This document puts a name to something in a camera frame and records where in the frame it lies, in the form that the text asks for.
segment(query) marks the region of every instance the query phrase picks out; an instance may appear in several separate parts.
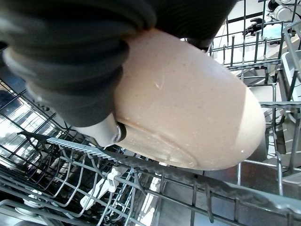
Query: dishwasher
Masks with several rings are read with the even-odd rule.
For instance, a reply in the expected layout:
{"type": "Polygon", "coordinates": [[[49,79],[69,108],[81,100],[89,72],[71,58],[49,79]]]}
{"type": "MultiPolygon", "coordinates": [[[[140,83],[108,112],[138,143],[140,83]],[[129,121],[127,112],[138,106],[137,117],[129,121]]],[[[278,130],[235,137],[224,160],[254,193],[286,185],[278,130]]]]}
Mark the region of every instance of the dishwasher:
{"type": "Polygon", "coordinates": [[[298,0],[238,1],[207,50],[256,95],[266,120],[255,152],[223,170],[101,148],[0,62],[0,212],[19,226],[301,225],[299,11],[298,0]]]}

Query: white plastic clip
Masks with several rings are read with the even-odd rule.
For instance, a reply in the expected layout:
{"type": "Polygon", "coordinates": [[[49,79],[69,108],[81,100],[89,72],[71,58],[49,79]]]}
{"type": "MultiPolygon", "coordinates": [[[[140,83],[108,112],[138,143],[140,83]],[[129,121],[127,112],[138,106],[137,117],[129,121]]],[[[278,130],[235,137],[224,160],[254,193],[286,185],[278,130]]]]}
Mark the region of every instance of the white plastic clip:
{"type": "MultiPolygon", "coordinates": [[[[42,192],[37,191],[35,189],[33,189],[32,192],[36,193],[36,194],[39,194],[39,195],[42,195],[42,192]]],[[[40,200],[37,196],[35,196],[33,194],[28,195],[28,197],[36,199],[36,200],[40,200]]],[[[41,207],[41,205],[39,205],[38,203],[36,203],[34,201],[28,201],[26,199],[23,199],[23,200],[24,200],[24,204],[27,205],[27,206],[30,206],[30,207],[33,207],[33,208],[40,208],[41,207]]]]}
{"type": "Polygon", "coordinates": [[[115,192],[117,189],[117,186],[119,185],[119,182],[115,180],[116,176],[121,175],[120,172],[118,172],[115,168],[112,168],[111,173],[108,174],[108,181],[109,181],[109,192],[115,192]]]}
{"type": "MultiPolygon", "coordinates": [[[[115,179],[115,177],[123,175],[126,171],[127,171],[127,168],[113,166],[111,172],[107,176],[107,179],[106,180],[101,179],[95,185],[95,190],[94,190],[94,193],[92,196],[97,199],[100,199],[105,193],[107,193],[107,191],[115,192],[117,189],[117,186],[119,185],[119,182],[115,179]]],[[[83,208],[85,207],[88,200],[89,200],[89,196],[84,196],[80,200],[80,204],[83,208]]],[[[90,199],[89,203],[86,206],[86,210],[91,208],[91,206],[94,203],[95,203],[95,201],[93,199],[90,199]]]]}

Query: dish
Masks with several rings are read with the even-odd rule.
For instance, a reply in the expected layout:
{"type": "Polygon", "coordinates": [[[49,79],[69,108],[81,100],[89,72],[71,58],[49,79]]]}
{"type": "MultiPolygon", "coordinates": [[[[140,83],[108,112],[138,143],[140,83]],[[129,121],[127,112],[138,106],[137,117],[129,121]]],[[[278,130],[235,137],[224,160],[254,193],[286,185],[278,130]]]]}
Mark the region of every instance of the dish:
{"type": "Polygon", "coordinates": [[[118,145],[196,170],[228,168],[252,154],[265,119],[248,87],[167,33],[153,29],[126,41],[130,53],[115,106],[127,136],[118,145]]]}

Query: metal connector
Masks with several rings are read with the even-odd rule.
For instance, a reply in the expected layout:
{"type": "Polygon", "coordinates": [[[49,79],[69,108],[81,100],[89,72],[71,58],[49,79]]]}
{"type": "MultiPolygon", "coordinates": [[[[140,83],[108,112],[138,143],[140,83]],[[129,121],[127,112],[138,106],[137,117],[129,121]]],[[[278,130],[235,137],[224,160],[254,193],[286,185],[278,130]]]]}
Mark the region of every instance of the metal connector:
{"type": "Polygon", "coordinates": [[[102,147],[113,145],[121,140],[121,128],[116,123],[113,113],[96,125],[75,127],[75,129],[82,134],[94,137],[102,147]]]}

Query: black rubber hose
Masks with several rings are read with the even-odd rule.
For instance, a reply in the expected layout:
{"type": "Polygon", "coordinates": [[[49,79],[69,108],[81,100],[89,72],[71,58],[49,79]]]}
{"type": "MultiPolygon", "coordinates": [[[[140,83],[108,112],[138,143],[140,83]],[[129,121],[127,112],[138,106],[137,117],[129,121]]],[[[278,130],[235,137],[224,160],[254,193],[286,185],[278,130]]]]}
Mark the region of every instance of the black rubber hose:
{"type": "Polygon", "coordinates": [[[87,127],[114,111],[124,35],[157,27],[206,43],[236,0],[0,0],[4,58],[35,99],[87,127]]]}
{"type": "Polygon", "coordinates": [[[114,111],[113,92],[128,55],[121,37],[155,24],[146,3],[139,4],[146,10],[137,16],[123,1],[97,2],[98,8],[76,1],[1,1],[7,65],[27,81],[37,101],[76,127],[97,124],[114,111]],[[121,2],[124,10],[117,14],[121,2]]]}

